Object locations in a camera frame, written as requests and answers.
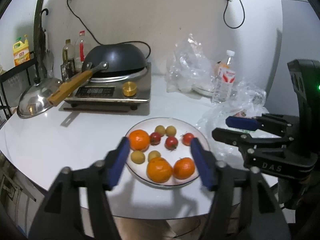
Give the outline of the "orange mandarin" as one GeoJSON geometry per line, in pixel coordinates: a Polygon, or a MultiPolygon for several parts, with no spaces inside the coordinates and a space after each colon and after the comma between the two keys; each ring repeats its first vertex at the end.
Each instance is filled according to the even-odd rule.
{"type": "Polygon", "coordinates": [[[149,134],[142,130],[137,129],[129,134],[130,147],[134,151],[145,151],[150,146],[149,134]]]}
{"type": "Polygon", "coordinates": [[[176,179],[184,180],[195,172],[195,163],[193,159],[185,157],[176,161],[173,166],[173,175],[176,179]]]}
{"type": "Polygon", "coordinates": [[[172,166],[162,157],[152,158],[146,168],[148,178],[155,183],[167,182],[172,173],[172,166]]]}

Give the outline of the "yellow green longan fruit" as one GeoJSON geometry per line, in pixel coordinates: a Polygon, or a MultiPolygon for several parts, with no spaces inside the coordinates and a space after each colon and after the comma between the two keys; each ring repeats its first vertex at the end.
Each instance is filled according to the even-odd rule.
{"type": "Polygon", "coordinates": [[[177,130],[174,126],[168,126],[166,129],[165,129],[165,133],[168,137],[171,137],[171,136],[175,136],[176,133],[177,133],[177,130]]]}

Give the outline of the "yellow green longan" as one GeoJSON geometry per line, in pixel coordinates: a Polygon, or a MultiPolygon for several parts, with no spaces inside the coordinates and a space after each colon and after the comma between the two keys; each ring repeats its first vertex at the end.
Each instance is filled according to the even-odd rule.
{"type": "Polygon", "coordinates": [[[161,154],[158,151],[153,150],[148,154],[148,162],[150,162],[154,158],[159,158],[159,157],[161,157],[161,154]]]}
{"type": "Polygon", "coordinates": [[[165,127],[162,126],[162,125],[156,126],[155,132],[156,132],[156,133],[159,133],[159,134],[161,135],[161,137],[166,134],[165,127]]]}
{"type": "Polygon", "coordinates": [[[130,158],[135,164],[142,164],[145,162],[145,154],[142,151],[133,151],[130,158]]]}

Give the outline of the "orange mandarin front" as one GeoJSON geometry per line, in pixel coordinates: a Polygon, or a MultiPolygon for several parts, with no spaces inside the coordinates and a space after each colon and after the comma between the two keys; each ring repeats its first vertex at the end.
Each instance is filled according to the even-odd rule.
{"type": "Polygon", "coordinates": [[[146,168],[148,178],[155,183],[167,182],[172,173],[172,166],[162,157],[152,158],[146,168]]]}

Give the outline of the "crumpled bag right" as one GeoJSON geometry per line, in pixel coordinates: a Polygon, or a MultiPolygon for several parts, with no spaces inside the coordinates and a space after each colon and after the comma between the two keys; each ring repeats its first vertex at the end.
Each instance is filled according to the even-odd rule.
{"type": "Polygon", "coordinates": [[[253,107],[256,112],[268,112],[265,108],[266,91],[251,81],[243,79],[237,83],[232,90],[231,99],[241,106],[253,107]]]}

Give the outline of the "printed clear plastic bag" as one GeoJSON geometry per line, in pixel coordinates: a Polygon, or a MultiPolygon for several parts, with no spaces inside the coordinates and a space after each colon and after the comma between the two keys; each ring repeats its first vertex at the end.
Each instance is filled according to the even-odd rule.
{"type": "Polygon", "coordinates": [[[229,116],[251,118],[254,116],[261,116],[263,113],[268,113],[268,110],[263,105],[257,105],[252,102],[227,101],[218,103],[204,113],[202,118],[197,122],[196,128],[207,138],[210,150],[215,155],[216,159],[225,161],[233,168],[243,170],[244,161],[238,148],[215,141],[212,138],[212,131],[215,128],[223,128],[240,133],[248,133],[253,138],[276,138],[276,135],[261,130],[249,131],[245,129],[230,128],[226,125],[226,119],[229,116]]]}

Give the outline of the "clear water bottle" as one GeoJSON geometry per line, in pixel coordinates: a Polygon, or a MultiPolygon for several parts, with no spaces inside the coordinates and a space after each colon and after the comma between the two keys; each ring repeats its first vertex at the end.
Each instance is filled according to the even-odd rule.
{"type": "Polygon", "coordinates": [[[232,70],[231,64],[235,52],[232,50],[226,50],[226,57],[222,61],[229,65],[229,68],[220,68],[217,73],[214,68],[215,74],[215,88],[212,100],[217,103],[225,102],[231,96],[231,91],[235,81],[235,71],[232,70]]]}

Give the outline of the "white dish under bag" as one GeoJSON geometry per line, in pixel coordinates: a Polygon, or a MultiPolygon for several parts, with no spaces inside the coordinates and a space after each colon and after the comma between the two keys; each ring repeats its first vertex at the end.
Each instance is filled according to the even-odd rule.
{"type": "Polygon", "coordinates": [[[214,92],[212,90],[207,90],[202,87],[193,86],[193,90],[198,94],[206,97],[212,97],[214,92]]]}

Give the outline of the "large orange at back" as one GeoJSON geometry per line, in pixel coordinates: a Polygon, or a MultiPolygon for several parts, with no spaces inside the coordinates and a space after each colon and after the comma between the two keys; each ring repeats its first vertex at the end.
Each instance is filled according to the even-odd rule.
{"type": "Polygon", "coordinates": [[[215,66],[215,71],[218,73],[220,68],[229,68],[229,65],[223,61],[219,61],[215,66]]]}

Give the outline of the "white round plate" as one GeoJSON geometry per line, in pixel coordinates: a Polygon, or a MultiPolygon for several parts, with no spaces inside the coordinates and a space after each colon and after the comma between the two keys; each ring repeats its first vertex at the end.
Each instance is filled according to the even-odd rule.
{"type": "Polygon", "coordinates": [[[187,179],[184,179],[184,180],[176,179],[172,173],[171,178],[165,183],[155,183],[155,182],[151,181],[146,174],[146,168],[149,163],[148,162],[148,154],[153,150],[158,151],[161,154],[161,157],[164,158],[172,166],[172,169],[173,169],[174,164],[179,159],[182,159],[185,157],[193,159],[190,146],[185,146],[181,141],[182,135],[184,135],[185,133],[193,133],[195,138],[197,138],[198,141],[200,142],[200,144],[202,145],[202,148],[204,150],[208,151],[208,150],[210,150],[210,147],[209,147],[207,139],[194,126],[192,126],[186,122],[183,122],[181,120],[172,119],[172,118],[151,118],[151,119],[141,121],[141,122],[135,124],[135,126],[133,126],[127,132],[126,137],[129,138],[129,134],[132,131],[137,130],[137,129],[142,129],[142,130],[146,131],[150,136],[150,134],[155,131],[155,128],[158,125],[164,126],[165,129],[168,126],[174,126],[176,128],[177,133],[176,133],[175,137],[178,140],[177,148],[173,151],[167,150],[165,148],[165,140],[168,137],[165,134],[164,136],[162,136],[160,144],[155,145],[155,146],[150,145],[147,150],[143,151],[145,154],[145,162],[142,164],[135,164],[134,162],[131,161],[130,155],[134,150],[132,150],[130,148],[130,153],[129,153],[129,156],[128,156],[128,159],[126,162],[128,168],[131,170],[131,172],[137,178],[139,178],[140,180],[142,180],[152,186],[159,186],[162,188],[170,188],[170,187],[175,187],[175,186],[184,186],[184,185],[191,183],[192,181],[194,181],[196,178],[199,177],[199,173],[198,173],[196,167],[195,167],[195,172],[193,173],[193,175],[187,179]]]}

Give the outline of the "grey refrigerator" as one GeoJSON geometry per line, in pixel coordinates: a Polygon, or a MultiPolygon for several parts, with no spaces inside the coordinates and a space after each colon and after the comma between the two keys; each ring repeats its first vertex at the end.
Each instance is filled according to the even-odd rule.
{"type": "Polygon", "coordinates": [[[307,0],[281,0],[283,28],[267,84],[265,107],[270,113],[298,115],[298,101],[287,63],[295,59],[319,60],[319,18],[307,0]]]}

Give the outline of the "steel pot lid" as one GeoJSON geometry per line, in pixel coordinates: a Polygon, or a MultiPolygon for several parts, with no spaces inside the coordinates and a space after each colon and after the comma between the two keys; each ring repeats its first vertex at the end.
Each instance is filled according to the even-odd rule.
{"type": "Polygon", "coordinates": [[[26,89],[19,100],[17,115],[22,119],[32,118],[52,108],[48,98],[57,91],[62,81],[55,78],[34,78],[34,84],[26,89]]]}

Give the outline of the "dark vertical pipe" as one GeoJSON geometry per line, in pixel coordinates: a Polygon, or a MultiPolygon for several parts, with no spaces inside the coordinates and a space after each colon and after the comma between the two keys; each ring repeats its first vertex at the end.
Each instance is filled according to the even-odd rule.
{"type": "Polygon", "coordinates": [[[48,15],[48,9],[43,8],[44,0],[37,0],[34,16],[34,54],[36,59],[36,76],[45,79],[48,76],[46,67],[44,66],[44,55],[46,49],[46,38],[42,27],[42,14],[48,15]]]}

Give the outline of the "black metal shelf rack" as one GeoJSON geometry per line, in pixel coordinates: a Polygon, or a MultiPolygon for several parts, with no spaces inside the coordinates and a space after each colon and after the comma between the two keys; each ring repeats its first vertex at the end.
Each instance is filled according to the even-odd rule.
{"type": "Polygon", "coordinates": [[[36,77],[36,57],[32,51],[30,60],[1,75],[1,121],[13,115],[22,93],[34,84],[36,77]]]}

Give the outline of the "oil bottle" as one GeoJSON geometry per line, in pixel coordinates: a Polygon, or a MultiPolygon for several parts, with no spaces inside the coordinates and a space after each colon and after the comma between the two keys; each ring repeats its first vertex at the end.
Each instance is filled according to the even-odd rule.
{"type": "Polygon", "coordinates": [[[63,64],[61,65],[61,75],[63,81],[68,80],[75,74],[74,57],[74,46],[72,45],[71,40],[67,39],[66,44],[62,49],[63,64]]]}

